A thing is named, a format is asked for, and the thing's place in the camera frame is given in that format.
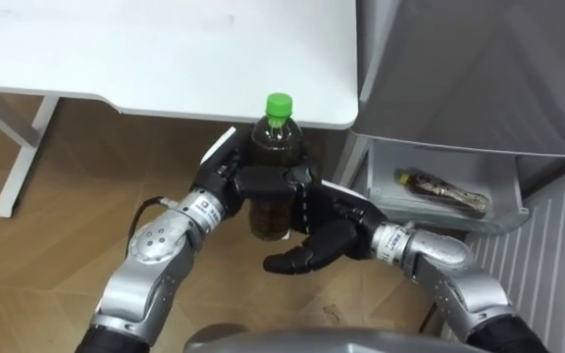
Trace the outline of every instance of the green bottle cap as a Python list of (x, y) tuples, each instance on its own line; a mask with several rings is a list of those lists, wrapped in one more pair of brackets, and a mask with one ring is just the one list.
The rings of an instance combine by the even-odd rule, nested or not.
[(293, 100), (291, 96), (284, 93), (272, 93), (267, 97), (267, 121), (272, 127), (280, 127), (291, 117)]

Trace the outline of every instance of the cable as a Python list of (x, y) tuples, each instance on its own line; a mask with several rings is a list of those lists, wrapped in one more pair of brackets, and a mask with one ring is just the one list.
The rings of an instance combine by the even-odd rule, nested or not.
[(163, 198), (164, 198), (163, 196), (150, 197), (147, 200), (143, 201), (138, 206), (138, 209), (136, 209), (136, 212), (134, 213), (134, 217), (132, 218), (132, 222), (129, 225), (128, 243), (126, 245), (126, 256), (128, 255), (128, 244), (132, 240), (132, 237), (134, 236), (134, 232), (136, 231), (136, 226), (138, 225), (138, 220), (141, 218), (141, 215), (150, 206), (162, 205), (161, 200), (163, 200)]
[(427, 329), (427, 326), (429, 325), (429, 322), (433, 318), (433, 315), (436, 313), (436, 311), (437, 311), (437, 304), (433, 303), (431, 309), (429, 309), (429, 313), (427, 313), (427, 316), (422, 321), (420, 328), (418, 328), (418, 333), (424, 333), (425, 329)]

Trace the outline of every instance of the drawer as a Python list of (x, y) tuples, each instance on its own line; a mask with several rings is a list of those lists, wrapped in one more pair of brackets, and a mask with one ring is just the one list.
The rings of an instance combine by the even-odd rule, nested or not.
[[(402, 171), (420, 170), (486, 196), (484, 217), (469, 217), (464, 207), (430, 201), (409, 192), (397, 179)], [(395, 222), (488, 233), (511, 231), (529, 218), (523, 206), (516, 157), (470, 153), (417, 144), (372, 141), (352, 189), (368, 197)]]

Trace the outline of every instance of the table leg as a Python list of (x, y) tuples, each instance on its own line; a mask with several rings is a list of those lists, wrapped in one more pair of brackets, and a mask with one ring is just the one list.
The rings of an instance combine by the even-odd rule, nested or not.
[(30, 126), (0, 98), (0, 129), (21, 146), (17, 160), (0, 193), (0, 217), (12, 217), (17, 199), (56, 109), (58, 99), (59, 97), (53, 96), (44, 97)]
[(370, 137), (358, 135), (351, 130), (345, 137), (345, 144), (341, 151), (341, 158), (334, 170), (333, 182), (349, 187), (363, 163), (365, 154), (370, 145)]

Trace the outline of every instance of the white desk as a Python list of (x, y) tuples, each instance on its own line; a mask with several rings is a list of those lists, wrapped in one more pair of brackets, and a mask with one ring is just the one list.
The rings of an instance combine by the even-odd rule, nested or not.
[(273, 91), (303, 126), (357, 115), (354, 0), (0, 0), (0, 92), (46, 98), (33, 129), (0, 101), (22, 145), (0, 196), (12, 215), (58, 97), (121, 112), (249, 122)]

